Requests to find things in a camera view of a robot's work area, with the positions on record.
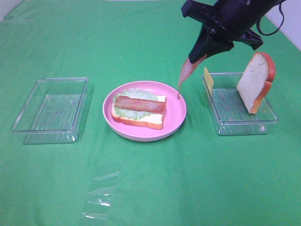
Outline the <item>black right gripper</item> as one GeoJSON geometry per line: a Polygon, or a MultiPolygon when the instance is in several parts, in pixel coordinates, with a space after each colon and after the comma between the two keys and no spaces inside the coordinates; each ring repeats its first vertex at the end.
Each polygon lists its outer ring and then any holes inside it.
{"type": "Polygon", "coordinates": [[[263,17],[263,6],[258,0],[219,0],[214,5],[207,5],[194,0],[187,0],[182,8],[184,17],[191,17],[203,25],[198,39],[189,53],[190,62],[196,63],[230,51],[232,41],[243,42],[256,50],[263,44],[259,35],[251,27],[263,17]],[[211,34],[220,34],[226,41],[218,41],[211,34]]]}

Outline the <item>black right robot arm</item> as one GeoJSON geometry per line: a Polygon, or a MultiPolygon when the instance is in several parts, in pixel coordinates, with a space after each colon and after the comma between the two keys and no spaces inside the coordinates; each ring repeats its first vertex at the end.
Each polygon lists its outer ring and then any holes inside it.
{"type": "Polygon", "coordinates": [[[202,57],[229,51],[235,41],[256,50],[263,41],[251,27],[280,3],[279,0],[219,0],[211,6],[186,1],[181,8],[182,15],[202,23],[199,37],[189,53],[189,61],[195,63],[202,57]]]}

